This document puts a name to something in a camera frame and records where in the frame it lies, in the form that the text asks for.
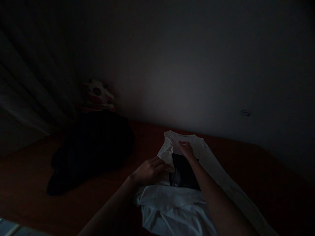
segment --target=black garment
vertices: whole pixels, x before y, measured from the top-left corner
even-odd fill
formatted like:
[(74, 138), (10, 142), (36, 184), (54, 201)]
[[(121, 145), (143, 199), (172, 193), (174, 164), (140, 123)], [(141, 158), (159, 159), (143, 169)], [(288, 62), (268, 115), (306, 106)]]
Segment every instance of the black garment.
[(119, 167), (134, 141), (126, 118), (110, 111), (83, 113), (52, 156), (54, 172), (47, 193), (63, 194), (89, 177)]
[(170, 173), (171, 186), (193, 188), (200, 191), (196, 176), (188, 160), (178, 154), (172, 154), (174, 173)]

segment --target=hand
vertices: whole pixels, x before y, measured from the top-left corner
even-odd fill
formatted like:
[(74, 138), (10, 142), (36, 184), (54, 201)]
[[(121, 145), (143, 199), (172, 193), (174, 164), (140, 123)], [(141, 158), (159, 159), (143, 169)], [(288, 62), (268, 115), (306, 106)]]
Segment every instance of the hand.
[(156, 182), (158, 175), (168, 167), (170, 166), (156, 156), (142, 163), (130, 177), (140, 186), (150, 185)]
[(195, 158), (193, 148), (191, 147), (189, 142), (178, 142), (181, 152), (187, 159)]

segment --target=finger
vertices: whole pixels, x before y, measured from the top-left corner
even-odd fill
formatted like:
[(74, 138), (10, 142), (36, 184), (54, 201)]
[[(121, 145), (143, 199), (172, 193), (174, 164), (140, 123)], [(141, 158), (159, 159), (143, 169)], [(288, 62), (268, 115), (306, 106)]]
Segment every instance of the finger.
[(180, 146), (185, 146), (185, 145), (189, 145), (190, 146), (190, 143), (189, 142), (182, 142), (182, 141), (178, 141), (178, 144), (180, 145)]
[(159, 159), (159, 157), (158, 156), (155, 156), (155, 157), (152, 157), (150, 160), (149, 160), (149, 162), (155, 162), (156, 160), (158, 160)]
[(156, 170), (158, 173), (160, 173), (160, 172), (162, 172), (163, 170), (165, 170), (165, 169), (167, 169), (167, 168), (169, 168), (169, 167), (171, 167), (169, 164), (161, 164), (161, 165), (159, 165), (155, 170)]
[(165, 164), (165, 161), (163, 161), (162, 159), (158, 159), (155, 162), (152, 163), (152, 166), (157, 167), (161, 164)]

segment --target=person's right hand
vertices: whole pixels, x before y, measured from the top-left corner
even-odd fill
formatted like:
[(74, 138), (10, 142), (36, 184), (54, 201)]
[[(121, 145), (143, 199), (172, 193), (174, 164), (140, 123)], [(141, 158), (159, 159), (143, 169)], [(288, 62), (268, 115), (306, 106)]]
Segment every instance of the person's right hand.
[(193, 148), (191, 147), (189, 142), (178, 142), (181, 152), (187, 159), (195, 158)]

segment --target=gray curtain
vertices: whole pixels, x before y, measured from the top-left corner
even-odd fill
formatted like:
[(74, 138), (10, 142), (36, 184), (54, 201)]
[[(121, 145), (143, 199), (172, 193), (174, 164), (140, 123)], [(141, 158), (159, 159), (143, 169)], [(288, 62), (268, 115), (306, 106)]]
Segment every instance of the gray curtain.
[[(0, 3), (3, 134), (14, 137), (14, 133), (22, 133), (28, 140), (28, 132), (33, 137), (29, 141), (35, 141), (76, 119), (75, 106), (82, 102), (78, 80), (56, 22), (47, 1), (5, 0)], [(2, 147), (0, 155), (29, 143), (15, 139), (19, 142), (14, 147)]]

